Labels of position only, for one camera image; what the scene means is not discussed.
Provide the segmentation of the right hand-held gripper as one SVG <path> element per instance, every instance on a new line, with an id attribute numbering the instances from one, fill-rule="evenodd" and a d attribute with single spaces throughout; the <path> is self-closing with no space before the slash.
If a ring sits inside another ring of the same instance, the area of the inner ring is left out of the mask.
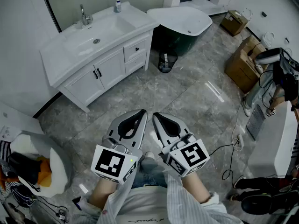
<path id="1" fill-rule="evenodd" d="M 180 118 L 155 112 L 153 125 L 164 147 L 159 155 L 179 176 L 185 177 L 199 170 L 210 160 L 202 140 L 189 133 L 189 128 Z"/>

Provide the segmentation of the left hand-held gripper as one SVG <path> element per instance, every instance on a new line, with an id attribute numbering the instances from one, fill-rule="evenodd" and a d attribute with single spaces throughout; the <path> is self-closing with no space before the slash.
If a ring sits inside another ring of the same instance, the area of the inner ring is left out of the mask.
<path id="1" fill-rule="evenodd" d="M 148 113 L 144 109 L 115 118 L 108 128 L 108 136 L 95 148 L 91 171 L 106 180 L 124 184 L 142 157 L 140 148 L 147 121 Z"/>

